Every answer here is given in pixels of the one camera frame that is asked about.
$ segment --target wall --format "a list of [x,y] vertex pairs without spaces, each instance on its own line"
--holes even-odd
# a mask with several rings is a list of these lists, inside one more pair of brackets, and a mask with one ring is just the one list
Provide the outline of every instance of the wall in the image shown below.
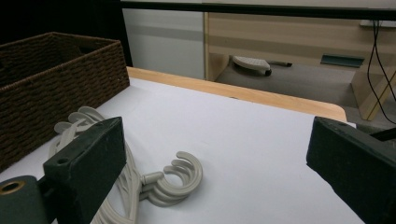
[[124,9],[123,15],[134,67],[204,79],[202,12]]

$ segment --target cable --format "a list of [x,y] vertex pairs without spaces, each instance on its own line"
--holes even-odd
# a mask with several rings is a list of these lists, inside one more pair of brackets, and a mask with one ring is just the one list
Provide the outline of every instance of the cable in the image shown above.
[[376,45],[376,40],[378,39],[378,33],[379,33],[379,21],[373,21],[373,31],[374,31],[374,44],[373,44],[373,49],[372,49],[372,52],[371,52],[371,55],[370,55],[370,61],[369,61],[368,67],[367,67],[367,79],[368,79],[368,81],[369,81],[370,88],[371,88],[372,91],[373,91],[373,94],[374,94],[374,96],[375,96],[375,98],[376,98],[376,100],[377,100],[377,102],[378,102],[378,104],[379,104],[379,107],[381,108],[381,111],[382,111],[384,117],[385,117],[389,122],[391,122],[391,123],[393,123],[393,124],[396,124],[396,122],[394,122],[394,121],[392,121],[390,118],[388,118],[387,114],[385,113],[385,110],[384,110],[384,108],[383,108],[383,106],[382,106],[382,104],[381,104],[381,102],[380,102],[380,100],[379,100],[378,95],[375,93],[373,84],[372,84],[371,79],[370,79],[370,68],[371,68],[371,63],[372,63],[373,56],[374,56],[374,52],[375,52],[376,58],[378,59],[378,62],[379,62],[379,64],[380,64],[380,66],[381,66],[381,69],[382,69],[382,71],[383,71],[383,73],[384,73],[384,75],[385,75],[385,77],[386,77],[386,80],[387,80],[387,82],[388,82],[388,85],[389,85],[389,87],[390,87],[390,90],[391,90],[391,92],[392,92],[392,95],[393,95],[393,97],[394,97],[395,100],[396,100],[395,94],[394,94],[393,89],[392,89],[392,87],[391,87],[391,85],[390,85],[390,81],[389,81],[389,79],[388,79],[388,77],[387,77],[387,74],[385,73],[385,69],[384,69],[384,67],[382,66],[381,60],[379,59],[378,49],[377,49],[377,45]]
[[[105,118],[95,109],[82,106],[78,112],[68,117],[69,122],[59,122],[54,130],[61,136],[49,148],[52,157],[67,144],[87,131],[96,122]],[[157,206],[171,206],[186,199],[201,183],[203,168],[201,163],[190,153],[179,151],[172,165],[166,166],[163,172],[141,175],[134,164],[132,151],[125,141],[126,165],[123,168],[115,186],[118,188],[126,217],[115,211],[109,199],[106,198],[92,220],[92,224],[135,224],[137,223],[139,201],[148,199]],[[182,186],[170,184],[164,174],[180,177]]]

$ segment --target white table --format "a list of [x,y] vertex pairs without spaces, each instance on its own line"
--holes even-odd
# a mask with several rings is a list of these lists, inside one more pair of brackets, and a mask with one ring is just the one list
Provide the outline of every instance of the white table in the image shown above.
[[[204,167],[201,186],[184,202],[142,202],[139,223],[362,223],[306,166],[313,115],[137,78],[98,111],[122,116],[141,174],[160,171],[180,150]],[[49,144],[0,181],[40,178]]]

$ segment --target woven basket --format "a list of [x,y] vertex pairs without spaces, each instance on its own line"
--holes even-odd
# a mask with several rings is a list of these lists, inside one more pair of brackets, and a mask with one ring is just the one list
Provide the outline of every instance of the woven basket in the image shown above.
[[120,41],[48,33],[0,46],[0,172],[128,86]]

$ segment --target black frame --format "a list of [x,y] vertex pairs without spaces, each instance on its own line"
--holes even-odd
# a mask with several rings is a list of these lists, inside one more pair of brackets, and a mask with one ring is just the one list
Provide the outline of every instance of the black frame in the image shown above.
[[350,20],[396,21],[396,8],[363,7],[285,7],[266,5],[239,5],[215,3],[158,3],[125,2],[122,8],[157,9],[174,11],[218,12],[233,14],[253,14],[288,17],[331,18]]

